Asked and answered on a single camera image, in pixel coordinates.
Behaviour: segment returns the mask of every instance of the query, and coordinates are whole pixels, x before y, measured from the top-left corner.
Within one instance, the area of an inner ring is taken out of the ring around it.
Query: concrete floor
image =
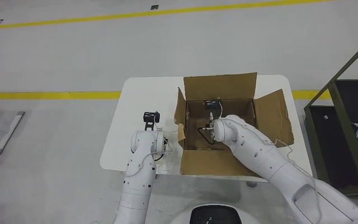
[[[0,0],[0,19],[11,24],[121,14],[152,4],[165,10],[218,2]],[[358,1],[345,0],[1,29],[0,92],[120,91],[129,77],[253,71],[284,75],[294,90],[320,89],[358,48],[357,9]],[[356,78],[357,71],[356,64],[346,77]],[[307,101],[295,103],[304,131]],[[5,122],[26,112],[0,155],[1,224],[113,222],[123,175],[103,170],[100,156],[116,105],[0,100]],[[262,223],[296,223],[270,184],[252,189],[233,180],[162,175],[146,224],[168,224],[184,208],[205,202],[239,206]]]
[[[0,223],[110,224],[123,175],[100,167],[116,100],[1,100],[2,119],[26,111],[0,156]],[[222,202],[262,223],[295,223],[270,184],[160,175],[147,224],[169,223],[200,203]]]

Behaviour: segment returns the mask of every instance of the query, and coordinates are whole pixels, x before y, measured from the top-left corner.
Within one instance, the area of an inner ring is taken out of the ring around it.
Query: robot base
[[[226,204],[199,204],[180,212],[171,224],[260,224],[249,213]]]

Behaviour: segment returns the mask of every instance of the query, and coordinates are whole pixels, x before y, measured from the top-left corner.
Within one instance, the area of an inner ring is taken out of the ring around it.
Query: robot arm
[[[269,138],[243,119],[235,115],[219,118],[212,132],[242,164],[278,188],[299,223],[357,223],[355,204],[299,170],[282,157]]]
[[[137,131],[131,140],[134,153],[128,161],[123,192],[114,224],[144,224],[157,165],[152,154],[164,150],[162,132]]]

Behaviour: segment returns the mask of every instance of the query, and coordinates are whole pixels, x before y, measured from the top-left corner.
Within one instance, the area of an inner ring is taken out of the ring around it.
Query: green metal frame
[[[344,107],[341,95],[337,89],[336,80],[345,72],[351,64],[354,63],[355,60],[358,59],[358,52],[338,71],[338,73],[333,76],[333,78],[315,95],[315,97],[305,106],[304,111],[306,114],[306,126],[307,126],[307,134],[309,138],[309,143],[311,149],[314,150],[312,153],[314,165],[316,167],[317,176],[319,179],[330,183],[329,174],[326,170],[326,165],[322,156],[322,149],[319,144],[317,132],[315,131],[312,114],[310,112],[310,106],[326,91],[329,90],[331,94],[332,101],[334,107],[337,112],[338,119],[340,121],[341,127],[346,137],[346,141],[348,143],[350,152],[353,156],[355,165],[358,169],[358,141],[355,136],[355,132],[350,123],[350,119],[348,117],[348,113]],[[358,186],[349,186],[344,189],[338,189],[341,193],[345,195],[357,195],[358,194]]]

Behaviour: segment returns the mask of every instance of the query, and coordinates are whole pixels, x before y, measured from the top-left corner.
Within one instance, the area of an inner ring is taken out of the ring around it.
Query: black cable
[[[197,131],[201,134],[201,136],[206,140],[206,142],[210,145],[215,144],[215,142],[213,141],[212,143],[209,142],[209,140],[205,137],[205,135],[201,132],[203,130],[203,128],[197,128]]]
[[[163,153],[159,158],[157,158],[157,159],[155,160],[155,162],[157,162],[158,160],[160,160],[161,158],[163,158],[163,156],[164,156],[164,153]]]

